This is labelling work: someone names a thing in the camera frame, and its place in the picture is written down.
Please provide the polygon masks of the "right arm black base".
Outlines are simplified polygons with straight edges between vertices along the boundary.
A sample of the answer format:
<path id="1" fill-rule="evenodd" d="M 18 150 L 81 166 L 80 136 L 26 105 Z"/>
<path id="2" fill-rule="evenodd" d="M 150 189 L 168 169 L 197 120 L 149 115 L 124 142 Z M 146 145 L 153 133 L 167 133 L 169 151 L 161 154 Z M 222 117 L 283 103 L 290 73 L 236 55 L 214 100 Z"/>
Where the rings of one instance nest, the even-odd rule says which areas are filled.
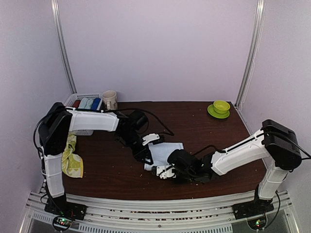
<path id="1" fill-rule="evenodd" d="M 274 210 L 274 205 L 270 202 L 248 201 L 234 204 L 232 206 L 235 219 L 249 218 L 253 216 L 263 215 Z"/>

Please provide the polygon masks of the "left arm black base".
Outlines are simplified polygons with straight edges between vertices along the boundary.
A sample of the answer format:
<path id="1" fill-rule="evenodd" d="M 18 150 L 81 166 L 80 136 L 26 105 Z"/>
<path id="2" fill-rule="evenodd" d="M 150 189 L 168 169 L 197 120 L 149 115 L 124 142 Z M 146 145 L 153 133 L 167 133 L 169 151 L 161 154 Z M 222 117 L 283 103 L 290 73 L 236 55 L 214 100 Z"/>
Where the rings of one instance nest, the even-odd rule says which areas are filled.
<path id="1" fill-rule="evenodd" d="M 47 202 L 44 211 L 57 216 L 63 216 L 71 220 L 84 220 L 87 207 L 83 204 L 67 202 L 64 206 L 55 206 Z"/>

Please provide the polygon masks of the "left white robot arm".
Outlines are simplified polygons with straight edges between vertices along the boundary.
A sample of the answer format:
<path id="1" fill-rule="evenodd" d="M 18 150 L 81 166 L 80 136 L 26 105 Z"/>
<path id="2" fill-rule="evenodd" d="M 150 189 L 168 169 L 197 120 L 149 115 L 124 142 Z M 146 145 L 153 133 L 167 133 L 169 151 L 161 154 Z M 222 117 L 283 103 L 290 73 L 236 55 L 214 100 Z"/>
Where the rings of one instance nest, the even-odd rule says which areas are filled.
<path id="1" fill-rule="evenodd" d="M 62 156 L 69 133 L 79 131 L 115 132 L 123 143 L 132 150 L 133 157 L 151 165 L 153 159 L 149 143 L 160 138 L 156 133 L 144 137 L 138 130 L 148 119 L 141 110 L 125 115 L 118 110 L 87 110 L 65 107 L 56 102 L 39 121 L 35 135 L 39 137 L 37 151 L 43 163 L 43 176 L 47 182 L 47 196 L 51 208 L 60 216 L 70 211 L 62 181 Z"/>

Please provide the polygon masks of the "yellow green patterned towel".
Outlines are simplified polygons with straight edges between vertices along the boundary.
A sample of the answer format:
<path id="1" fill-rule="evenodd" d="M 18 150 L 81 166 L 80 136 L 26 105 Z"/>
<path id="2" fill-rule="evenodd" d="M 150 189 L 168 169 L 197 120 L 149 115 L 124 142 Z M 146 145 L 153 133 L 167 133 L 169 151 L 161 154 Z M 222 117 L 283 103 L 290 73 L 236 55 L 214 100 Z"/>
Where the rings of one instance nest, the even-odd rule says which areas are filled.
<path id="1" fill-rule="evenodd" d="M 75 154 L 77 136 L 69 134 L 67 137 L 66 147 L 62 153 L 62 172 L 71 178 L 83 178 L 84 164 L 83 159 Z"/>

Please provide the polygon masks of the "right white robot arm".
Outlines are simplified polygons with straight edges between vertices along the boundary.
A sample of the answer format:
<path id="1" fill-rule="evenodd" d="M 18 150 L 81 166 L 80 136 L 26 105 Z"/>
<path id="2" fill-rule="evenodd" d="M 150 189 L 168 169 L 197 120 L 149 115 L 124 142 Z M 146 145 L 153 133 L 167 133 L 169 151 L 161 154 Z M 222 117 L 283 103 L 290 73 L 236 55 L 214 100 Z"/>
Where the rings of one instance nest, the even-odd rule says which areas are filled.
<path id="1" fill-rule="evenodd" d="M 207 183 L 238 167 L 268 157 L 273 161 L 256 188 L 254 200 L 249 203 L 249 210 L 257 215 L 271 203 L 287 174 L 302 163 L 296 134 L 291 129 L 268 119 L 252 136 L 229 148 L 216 149 L 201 159 L 185 150 L 174 150 L 168 163 L 178 175 Z"/>

